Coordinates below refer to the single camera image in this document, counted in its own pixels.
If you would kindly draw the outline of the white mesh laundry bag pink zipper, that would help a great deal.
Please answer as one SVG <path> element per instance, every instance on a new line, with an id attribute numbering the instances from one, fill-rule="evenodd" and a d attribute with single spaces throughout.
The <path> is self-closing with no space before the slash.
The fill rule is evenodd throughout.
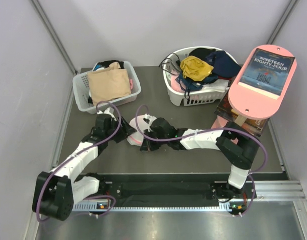
<path id="1" fill-rule="evenodd" d="M 133 135 L 131 135 L 131 136 L 129 136 L 127 138 L 127 141 L 132 146 L 137 146 L 137 147 L 141 147 L 142 146 L 144 136 L 139 133 L 136 121 L 138 122 L 138 126 L 139 126 L 140 130 L 144 133 L 145 130 L 146 130 L 145 129 L 146 123 L 143 121 L 143 117 L 144 117 L 144 115 L 140 115 L 138 117 L 135 117 L 129 123 L 133 128 L 135 128 L 137 130 L 136 133 L 134 133 Z"/>

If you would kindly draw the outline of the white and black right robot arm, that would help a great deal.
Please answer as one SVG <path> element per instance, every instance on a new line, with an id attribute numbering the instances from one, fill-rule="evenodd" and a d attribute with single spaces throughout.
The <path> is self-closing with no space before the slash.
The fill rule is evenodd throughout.
<path id="1" fill-rule="evenodd" d="M 175 128 L 164 118 L 144 115 L 135 119 L 136 129 L 143 136 L 141 151 L 153 152 L 167 145 L 175 151 L 196 149 L 220 151 L 231 163 L 226 190 L 231 198 L 240 197 L 260 148 L 258 138 L 234 122 L 224 128 L 193 130 Z"/>

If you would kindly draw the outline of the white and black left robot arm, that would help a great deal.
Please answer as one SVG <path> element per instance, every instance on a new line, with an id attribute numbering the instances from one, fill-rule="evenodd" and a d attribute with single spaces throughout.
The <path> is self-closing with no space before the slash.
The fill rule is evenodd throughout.
<path id="1" fill-rule="evenodd" d="M 95 126 L 85 136 L 78 148 L 58 167 L 41 172 L 36 180 L 32 211 L 39 222 L 41 215 L 65 221 L 76 204 L 93 195 L 102 198 L 107 186 L 96 175 L 78 180 L 83 170 L 108 147 L 109 141 L 117 144 L 135 134 L 137 130 L 123 118 L 111 113 L 96 117 Z"/>

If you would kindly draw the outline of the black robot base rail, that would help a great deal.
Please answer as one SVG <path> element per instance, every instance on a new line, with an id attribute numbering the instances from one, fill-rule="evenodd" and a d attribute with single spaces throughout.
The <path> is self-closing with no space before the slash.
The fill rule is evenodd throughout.
<path id="1" fill-rule="evenodd" d="M 116 198 L 121 208 L 216 207 L 220 201 L 245 202 L 256 196 L 251 182 L 243 192 L 231 197 L 227 190 L 229 174 L 97 174 L 99 193 Z"/>

